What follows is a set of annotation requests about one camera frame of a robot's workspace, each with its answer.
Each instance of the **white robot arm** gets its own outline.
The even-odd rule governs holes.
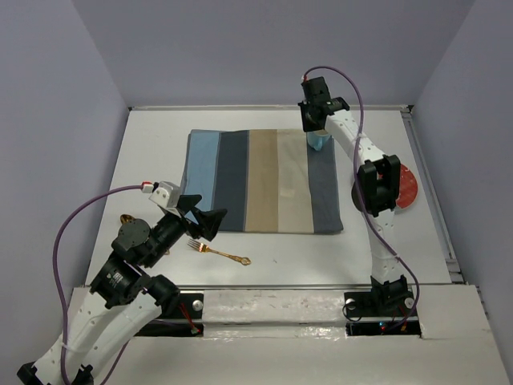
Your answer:
[[[324,78],[304,78],[301,86],[305,99],[298,105],[303,131],[325,130],[359,165],[355,168],[353,202],[365,214],[372,254],[371,290],[345,293],[345,303],[351,303],[349,316],[358,319],[393,317],[395,313],[400,314],[401,306],[413,297],[391,247],[395,243],[393,220],[401,163],[396,156],[387,156],[365,135],[359,135],[349,105],[343,98],[331,98]]]
[[[67,329],[66,344],[61,334],[43,357],[18,371],[26,385],[92,384],[124,343],[152,319],[175,309],[179,289],[164,276],[150,277],[142,267],[153,267],[184,234],[211,241],[226,210],[201,212],[195,207],[201,196],[182,196],[169,182],[147,183],[141,189],[151,193],[150,200],[164,216],[153,228],[142,219],[121,226],[111,255]],[[197,223],[185,218],[188,212]]]
[[[354,122],[351,112],[347,110],[336,111],[326,118],[325,130],[340,144],[347,156],[352,160],[354,146],[358,135],[358,126]],[[357,158],[360,164],[375,162],[383,159],[385,153],[374,145],[367,137],[360,139]],[[395,244],[393,220],[394,211],[386,209],[376,217],[369,218],[374,228],[390,245]],[[370,252],[372,254],[372,277],[381,284],[397,281],[401,275],[402,267],[395,256],[381,243],[367,224],[369,234]]]

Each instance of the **purple wall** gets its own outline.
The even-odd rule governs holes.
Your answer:
[[[513,379],[513,2],[478,0],[414,109],[463,274]]]
[[[51,250],[61,222],[109,187],[126,105],[70,0],[0,0],[0,383],[62,329]],[[65,232],[66,292],[80,285],[103,205]]]
[[[413,103],[473,2],[74,0],[129,106],[297,103],[318,64],[367,104]]]

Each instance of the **red plate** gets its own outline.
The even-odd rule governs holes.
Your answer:
[[[415,175],[404,164],[401,164],[401,180],[399,182],[399,198],[396,200],[399,209],[405,209],[414,203],[418,194]]]

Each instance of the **striped cloth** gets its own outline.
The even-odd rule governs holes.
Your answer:
[[[319,152],[300,130],[192,130],[182,180],[201,210],[227,209],[220,231],[339,233],[333,139]]]

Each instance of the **gold fork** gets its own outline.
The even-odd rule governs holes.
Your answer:
[[[191,246],[194,250],[199,251],[200,253],[215,253],[215,254],[222,255],[223,257],[230,258],[233,261],[237,261],[244,266],[251,265],[251,259],[249,259],[249,258],[238,257],[237,255],[221,253],[220,251],[213,250],[213,249],[209,248],[207,245],[205,245],[204,243],[194,241],[193,239],[189,239],[187,244],[189,246]]]

